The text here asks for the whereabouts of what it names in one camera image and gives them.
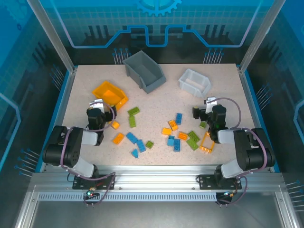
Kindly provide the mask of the orange plastic bin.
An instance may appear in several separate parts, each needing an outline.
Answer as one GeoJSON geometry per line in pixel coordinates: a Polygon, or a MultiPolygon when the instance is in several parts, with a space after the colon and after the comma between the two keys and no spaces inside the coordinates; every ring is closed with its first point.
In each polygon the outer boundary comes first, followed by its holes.
{"type": "Polygon", "coordinates": [[[120,110],[129,100],[123,90],[116,87],[109,81],[104,81],[92,91],[92,94],[98,99],[103,99],[103,101],[110,106],[115,106],[117,111],[120,110]]]}

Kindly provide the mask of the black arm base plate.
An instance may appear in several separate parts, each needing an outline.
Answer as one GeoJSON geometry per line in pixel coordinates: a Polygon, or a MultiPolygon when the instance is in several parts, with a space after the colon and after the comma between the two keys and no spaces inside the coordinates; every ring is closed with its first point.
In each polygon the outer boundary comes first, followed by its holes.
{"type": "Polygon", "coordinates": [[[85,180],[80,177],[74,177],[72,189],[74,190],[89,190],[94,187],[97,190],[106,190],[113,175],[102,180],[85,180]]]}
{"type": "Polygon", "coordinates": [[[199,184],[200,190],[240,190],[242,184],[236,178],[225,179],[216,177],[215,175],[198,175],[196,182],[199,184]]]}

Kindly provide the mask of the metal base plate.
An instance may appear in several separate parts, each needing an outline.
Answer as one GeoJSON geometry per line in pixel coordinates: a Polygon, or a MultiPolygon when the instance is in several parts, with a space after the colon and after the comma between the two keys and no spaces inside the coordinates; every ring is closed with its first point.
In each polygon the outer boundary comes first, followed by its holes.
{"type": "Polygon", "coordinates": [[[41,202],[31,228],[283,228],[276,207],[207,202],[41,202]]]}

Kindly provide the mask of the aluminium frame post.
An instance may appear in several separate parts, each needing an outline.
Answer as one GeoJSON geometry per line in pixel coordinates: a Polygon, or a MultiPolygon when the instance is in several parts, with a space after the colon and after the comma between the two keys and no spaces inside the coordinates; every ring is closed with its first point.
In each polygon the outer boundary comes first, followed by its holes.
{"type": "Polygon", "coordinates": [[[263,22],[261,23],[261,26],[259,27],[252,43],[250,44],[246,54],[244,55],[244,57],[241,61],[239,71],[242,75],[245,74],[247,67],[249,66],[250,62],[252,61],[254,55],[256,54],[258,48],[262,44],[267,33],[269,32],[277,15],[279,14],[281,8],[283,7],[285,1],[286,0],[274,0],[273,4],[269,8],[266,16],[264,17],[263,22]]]}
{"type": "Polygon", "coordinates": [[[36,18],[41,24],[44,32],[46,33],[53,47],[55,48],[57,54],[59,55],[61,61],[65,65],[66,69],[69,71],[69,73],[73,74],[75,71],[74,64],[71,58],[69,57],[68,52],[66,51],[59,35],[57,34],[42,4],[40,3],[39,0],[27,0],[27,3],[34,12],[36,18]]]}

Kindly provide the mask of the blue table edge strip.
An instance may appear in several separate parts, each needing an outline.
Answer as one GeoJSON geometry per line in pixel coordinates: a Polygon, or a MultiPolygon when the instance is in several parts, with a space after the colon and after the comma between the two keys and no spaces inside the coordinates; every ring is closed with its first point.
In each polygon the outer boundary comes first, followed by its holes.
{"type": "Polygon", "coordinates": [[[43,172],[45,168],[45,163],[42,161],[42,154],[44,149],[46,148],[47,142],[50,138],[53,128],[56,125],[61,125],[65,116],[69,96],[72,90],[73,82],[76,76],[76,70],[73,73],[67,71],[63,84],[61,86],[58,99],[55,105],[55,109],[53,111],[53,115],[49,124],[49,128],[46,134],[46,138],[44,140],[41,154],[38,160],[38,164],[36,165],[35,172],[43,172]]]}
{"type": "Polygon", "coordinates": [[[266,125],[265,125],[265,122],[263,120],[260,107],[258,105],[256,94],[255,94],[255,91],[253,89],[252,82],[249,78],[249,74],[248,74],[247,71],[245,71],[244,73],[239,72],[239,77],[240,77],[241,84],[243,86],[243,90],[244,90],[244,93],[245,93],[247,104],[248,104],[250,114],[251,114],[251,117],[252,117],[253,125],[256,128],[260,127],[264,130],[264,132],[266,134],[266,137],[267,137],[267,139],[270,143],[270,146],[272,148],[273,146],[271,144],[271,140],[269,138],[269,135],[268,135],[268,132],[267,132],[267,129],[266,129],[266,125]]]}

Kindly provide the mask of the yellow-orange lego window frame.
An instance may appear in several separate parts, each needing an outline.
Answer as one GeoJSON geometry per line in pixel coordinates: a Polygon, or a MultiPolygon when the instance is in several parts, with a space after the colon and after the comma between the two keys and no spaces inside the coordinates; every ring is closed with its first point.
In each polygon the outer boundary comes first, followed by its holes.
{"type": "Polygon", "coordinates": [[[200,149],[205,153],[212,153],[215,142],[211,139],[209,132],[205,132],[200,144],[200,149]]]}

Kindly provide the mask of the aluminium mounting rail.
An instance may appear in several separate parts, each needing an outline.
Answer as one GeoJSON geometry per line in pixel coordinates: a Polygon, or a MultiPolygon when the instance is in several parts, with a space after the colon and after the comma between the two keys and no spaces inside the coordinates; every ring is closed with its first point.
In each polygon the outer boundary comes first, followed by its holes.
{"type": "MultiPolygon", "coordinates": [[[[196,177],[213,174],[215,165],[120,166],[100,165],[101,174],[116,173],[114,191],[119,192],[198,192],[196,177]]],[[[286,186],[281,173],[265,169],[247,175],[248,192],[280,192],[286,186]]],[[[60,167],[46,166],[43,173],[34,173],[29,191],[72,191],[67,172],[60,167]]]]}

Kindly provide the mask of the white translucent plastic bin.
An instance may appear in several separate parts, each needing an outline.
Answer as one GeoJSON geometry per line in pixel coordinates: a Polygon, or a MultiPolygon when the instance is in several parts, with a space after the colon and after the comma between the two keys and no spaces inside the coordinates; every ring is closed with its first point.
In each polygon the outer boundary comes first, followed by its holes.
{"type": "Polygon", "coordinates": [[[189,68],[186,69],[178,82],[181,90],[199,98],[205,98],[212,88],[211,82],[207,76],[189,68]]]}

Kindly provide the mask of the gray plastic bin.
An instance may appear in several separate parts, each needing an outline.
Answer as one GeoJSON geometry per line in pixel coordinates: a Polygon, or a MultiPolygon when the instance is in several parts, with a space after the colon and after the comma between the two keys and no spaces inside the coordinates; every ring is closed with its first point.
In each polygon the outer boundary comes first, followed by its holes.
{"type": "Polygon", "coordinates": [[[123,64],[127,76],[147,94],[166,82],[161,67],[142,50],[125,59],[123,64]]]}

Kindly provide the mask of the small status light board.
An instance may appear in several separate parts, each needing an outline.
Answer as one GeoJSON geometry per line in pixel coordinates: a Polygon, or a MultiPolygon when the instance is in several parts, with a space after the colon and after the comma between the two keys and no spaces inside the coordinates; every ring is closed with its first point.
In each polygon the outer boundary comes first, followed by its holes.
{"type": "Polygon", "coordinates": [[[95,193],[96,188],[95,187],[91,187],[85,194],[84,196],[84,200],[90,200],[93,199],[94,197],[98,196],[98,193],[95,193]]]}
{"type": "Polygon", "coordinates": [[[237,191],[228,191],[228,192],[218,192],[216,193],[216,199],[218,201],[231,202],[234,195],[237,194],[237,191]]]}

